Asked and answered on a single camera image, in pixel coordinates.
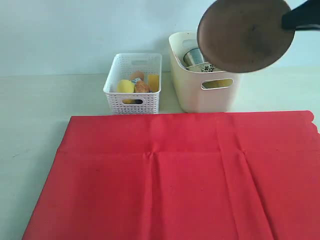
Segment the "black handle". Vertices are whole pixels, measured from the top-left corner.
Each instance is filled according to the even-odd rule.
[[[308,0],[282,16],[285,30],[320,30],[320,0]]]

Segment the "white plastic basket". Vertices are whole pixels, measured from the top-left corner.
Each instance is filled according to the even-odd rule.
[[[181,108],[188,113],[226,112],[237,92],[241,74],[227,71],[186,70],[184,55],[198,48],[194,31],[177,32],[169,37],[173,85]],[[231,85],[204,89],[203,83],[231,79]]]
[[[114,59],[106,79],[103,91],[113,114],[157,114],[161,91],[162,55],[159,53],[119,53]],[[117,93],[117,84],[129,79],[136,71],[144,73],[148,83],[148,74],[159,75],[159,90],[150,93]],[[123,100],[141,100],[141,104],[125,104]]]

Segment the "stainless steel cup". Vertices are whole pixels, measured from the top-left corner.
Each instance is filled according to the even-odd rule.
[[[187,67],[197,65],[197,64],[203,64],[206,61],[205,57],[202,55],[199,48],[194,48],[190,51],[188,51],[184,57],[183,61],[185,62]]]

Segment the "red cloth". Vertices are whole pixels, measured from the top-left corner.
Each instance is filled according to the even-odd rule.
[[[24,240],[319,240],[309,111],[72,117]]]

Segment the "table surface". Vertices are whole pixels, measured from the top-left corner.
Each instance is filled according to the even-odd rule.
[[[71,116],[109,115],[106,74],[0,77],[0,240],[21,239]],[[320,68],[245,74],[230,112],[311,110],[320,126]],[[160,113],[182,113],[169,72]]]

